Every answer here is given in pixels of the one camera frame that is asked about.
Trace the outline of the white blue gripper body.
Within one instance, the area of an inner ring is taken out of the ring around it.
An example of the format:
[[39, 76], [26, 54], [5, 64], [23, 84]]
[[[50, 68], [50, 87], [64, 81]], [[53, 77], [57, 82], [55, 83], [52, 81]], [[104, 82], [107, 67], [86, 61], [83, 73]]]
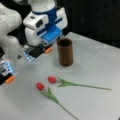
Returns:
[[67, 16], [64, 8], [53, 8], [47, 12], [30, 12], [23, 20], [27, 43], [37, 47], [53, 44], [67, 26]]

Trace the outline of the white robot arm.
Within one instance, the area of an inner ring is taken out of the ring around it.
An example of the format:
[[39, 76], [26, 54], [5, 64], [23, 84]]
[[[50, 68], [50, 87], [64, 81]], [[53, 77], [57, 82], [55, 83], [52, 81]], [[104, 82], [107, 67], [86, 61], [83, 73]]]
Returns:
[[29, 4], [31, 12], [23, 20], [27, 42], [48, 46], [68, 24], [65, 9], [57, 8], [54, 0], [29, 0]]

